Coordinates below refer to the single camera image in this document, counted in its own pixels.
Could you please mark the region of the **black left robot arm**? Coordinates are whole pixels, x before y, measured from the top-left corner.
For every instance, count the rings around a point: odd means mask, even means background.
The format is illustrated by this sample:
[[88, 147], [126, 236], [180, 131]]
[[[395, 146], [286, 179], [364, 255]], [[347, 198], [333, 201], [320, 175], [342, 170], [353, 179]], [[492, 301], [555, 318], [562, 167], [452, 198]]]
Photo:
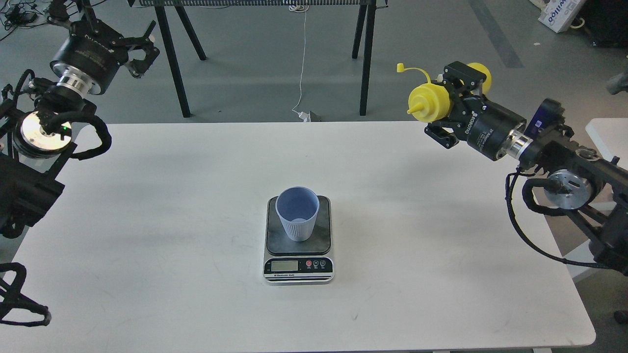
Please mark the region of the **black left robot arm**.
[[54, 0], [49, 23], [69, 30], [50, 68], [56, 80], [27, 69], [1, 96], [1, 234], [15, 239], [38, 223], [64, 190], [56, 177], [69, 159], [107, 152], [112, 137], [88, 95], [101, 95], [121, 67], [142, 77], [159, 55], [151, 40], [125, 37], [99, 20], [88, 0], [77, 0], [70, 20], [66, 2]]

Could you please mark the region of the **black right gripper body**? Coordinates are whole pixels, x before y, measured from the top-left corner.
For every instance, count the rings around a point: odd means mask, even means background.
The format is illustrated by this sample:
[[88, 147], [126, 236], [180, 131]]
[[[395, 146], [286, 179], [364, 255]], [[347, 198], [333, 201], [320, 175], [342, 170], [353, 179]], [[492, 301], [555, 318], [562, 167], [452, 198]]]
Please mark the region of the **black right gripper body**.
[[492, 161], [505, 155], [504, 144], [511, 130], [523, 131], [526, 123], [521, 115], [476, 95], [454, 103], [449, 120], [461, 125], [454, 129], [458, 139]]

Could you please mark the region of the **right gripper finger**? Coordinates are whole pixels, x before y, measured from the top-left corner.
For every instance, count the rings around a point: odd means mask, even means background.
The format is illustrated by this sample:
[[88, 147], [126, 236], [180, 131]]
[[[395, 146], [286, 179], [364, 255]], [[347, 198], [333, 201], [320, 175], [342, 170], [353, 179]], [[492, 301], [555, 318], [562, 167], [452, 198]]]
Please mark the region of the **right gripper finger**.
[[450, 149], [460, 141], [467, 141], [468, 134], [462, 122], [435, 121], [427, 123], [424, 132], [442, 147]]
[[484, 101], [489, 92], [489, 69], [482, 63], [449, 63], [444, 67], [442, 86], [451, 102], [469, 96]]

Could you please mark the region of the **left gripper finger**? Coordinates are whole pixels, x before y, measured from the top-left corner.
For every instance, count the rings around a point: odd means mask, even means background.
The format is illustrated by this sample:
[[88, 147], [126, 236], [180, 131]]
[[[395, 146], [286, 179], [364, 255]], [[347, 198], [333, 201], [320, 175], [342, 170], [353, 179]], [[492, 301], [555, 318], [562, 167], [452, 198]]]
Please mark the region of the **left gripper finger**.
[[[146, 31], [141, 37], [122, 37], [117, 40], [117, 46], [126, 50], [129, 58], [124, 63], [128, 71], [134, 78], [141, 78], [148, 71], [151, 65], [155, 62], [160, 51], [155, 47], [154, 41], [151, 40], [151, 33], [157, 26], [157, 23], [152, 20], [148, 25]], [[141, 59], [131, 58], [133, 51], [142, 51], [144, 57]]]
[[[71, 15], [65, 2], [67, 0], [52, 0], [50, 2], [47, 7], [47, 23], [67, 29], [71, 27]], [[91, 2], [89, 0], [73, 0], [73, 3], [76, 5], [81, 21], [88, 24], [89, 31], [91, 33], [99, 33], [98, 20]]]

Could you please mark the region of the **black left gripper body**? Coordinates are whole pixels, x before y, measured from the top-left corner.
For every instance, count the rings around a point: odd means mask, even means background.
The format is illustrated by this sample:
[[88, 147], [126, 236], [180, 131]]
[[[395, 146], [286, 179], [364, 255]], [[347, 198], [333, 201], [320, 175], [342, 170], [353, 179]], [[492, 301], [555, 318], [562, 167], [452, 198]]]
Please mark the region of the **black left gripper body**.
[[112, 40], [122, 37], [115, 30], [101, 29], [98, 34], [78, 30], [70, 32], [50, 62], [50, 68], [60, 77], [65, 69], [73, 67], [92, 79], [89, 93], [102, 95], [113, 81], [119, 67], [128, 61], [127, 51], [115, 48]]

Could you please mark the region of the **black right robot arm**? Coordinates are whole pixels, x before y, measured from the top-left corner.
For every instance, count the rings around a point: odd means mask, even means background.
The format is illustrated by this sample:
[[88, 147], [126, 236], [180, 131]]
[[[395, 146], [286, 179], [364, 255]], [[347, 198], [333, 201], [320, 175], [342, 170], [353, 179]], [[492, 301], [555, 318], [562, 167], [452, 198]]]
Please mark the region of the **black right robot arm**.
[[567, 216], [590, 239], [594, 261], [582, 263], [552, 257], [560, 263], [615, 270], [627, 274], [627, 171], [618, 158], [606, 161], [593, 149], [572, 140], [559, 102], [546, 99], [534, 123], [498, 103], [486, 93], [492, 83], [480, 63], [452, 62], [437, 79], [428, 79], [408, 98], [408, 114], [427, 124], [425, 133], [447, 149], [465, 141], [496, 161], [505, 155], [519, 161], [507, 175], [505, 200], [511, 223], [520, 238], [539, 251], [518, 225], [512, 208], [516, 179], [534, 168], [541, 178], [527, 175], [522, 187], [525, 205], [533, 212]]

